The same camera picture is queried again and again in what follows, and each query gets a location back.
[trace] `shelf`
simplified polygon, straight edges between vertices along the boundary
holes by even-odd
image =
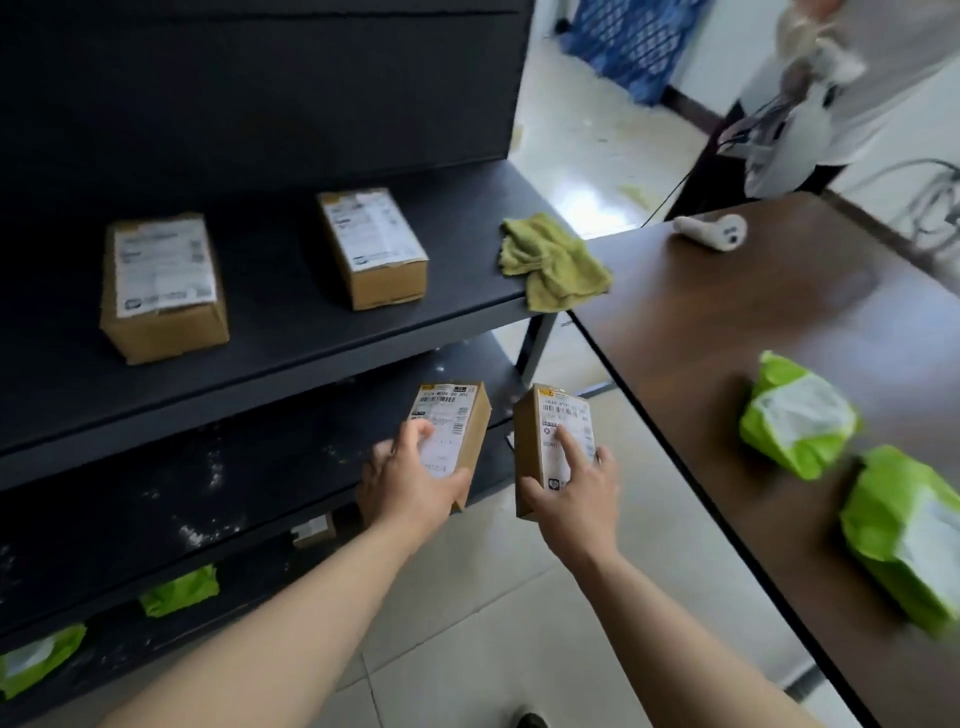
[[[491,432],[468,504],[513,480],[513,451],[503,437]],[[220,593],[167,617],[150,619],[139,604],[126,602],[88,619],[84,643],[70,660],[13,700],[0,703],[0,728],[32,720],[239,619],[349,541],[360,531],[358,520],[355,505],[348,505],[334,513],[333,541],[300,550],[281,534],[228,556],[217,564]]]
[[[0,494],[0,653],[347,503],[425,381],[484,380],[475,497],[523,387],[491,333]]]
[[[530,316],[497,269],[499,224],[550,207],[510,162],[382,182],[430,255],[424,299],[351,311],[309,196],[211,209],[230,342],[137,367],[97,329],[102,227],[71,230],[62,255],[9,240],[0,490]]]

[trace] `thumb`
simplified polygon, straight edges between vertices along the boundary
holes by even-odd
[[[450,496],[451,503],[463,499],[470,488],[472,479],[473,471],[470,468],[460,468],[441,481],[444,485],[444,492]]]
[[[548,505],[557,496],[556,493],[548,491],[532,477],[522,477],[520,482],[517,483],[517,487],[534,511],[542,510],[543,506]]]

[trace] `package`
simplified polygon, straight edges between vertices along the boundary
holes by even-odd
[[[166,617],[220,593],[217,570],[210,564],[140,595],[147,617]]]
[[[863,460],[840,513],[847,544],[907,616],[939,637],[960,620],[960,495],[888,445]]]
[[[804,480],[816,480],[860,427],[856,410],[832,384],[772,352],[740,420],[740,438]]]
[[[557,425],[569,430],[590,460],[596,455],[589,403],[559,387],[534,384],[514,405],[517,483],[522,477],[532,477],[544,488],[559,491],[569,481],[570,466],[557,440]],[[520,518],[536,519],[519,488],[516,488],[516,514]]]
[[[36,685],[80,649],[85,634],[86,627],[73,624],[50,637],[0,655],[0,691],[10,700]]]
[[[223,284],[202,215],[109,226],[100,328],[128,364],[229,341]]]
[[[324,513],[322,516],[310,519],[306,523],[294,526],[290,529],[290,533],[294,535],[294,546],[296,548],[310,548],[321,541],[329,541],[337,535],[330,513]]]
[[[390,191],[317,196],[354,311],[423,298],[427,254]]]
[[[420,462],[436,477],[446,477],[458,468],[474,470],[487,435],[490,400],[483,382],[422,384],[408,420],[429,420],[430,437],[420,443]],[[453,507],[467,507],[467,493]]]

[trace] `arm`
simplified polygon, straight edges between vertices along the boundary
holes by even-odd
[[[797,9],[818,23],[828,22],[847,0],[794,0]]]
[[[637,571],[617,550],[619,482],[606,448],[591,463],[562,428],[571,478],[559,493],[520,483],[543,539],[573,573],[657,728],[813,728],[818,723]]]
[[[446,521],[470,473],[434,479],[414,420],[373,449],[357,497],[369,528],[177,663],[102,728],[301,728],[320,710],[404,562]]]

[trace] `cardboard box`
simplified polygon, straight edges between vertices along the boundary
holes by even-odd
[[[596,455],[589,403],[559,387],[534,384],[514,405],[514,467],[516,482],[532,477],[544,488],[559,491],[570,479],[557,425],[566,427],[591,460]],[[536,514],[516,489],[516,514],[536,520]]]
[[[306,523],[294,526],[290,533],[294,536],[294,546],[296,548],[310,548],[321,541],[329,541],[337,535],[333,527],[333,514],[324,513],[315,519],[310,519]]]
[[[436,477],[458,468],[474,470],[490,424],[490,400],[483,382],[422,384],[408,420],[429,420],[434,433],[420,443],[420,462]],[[467,507],[467,495],[454,511]]]
[[[223,284],[202,215],[107,228],[100,329],[128,364],[229,341]]]
[[[389,190],[324,192],[317,202],[354,311],[423,298],[428,257]]]

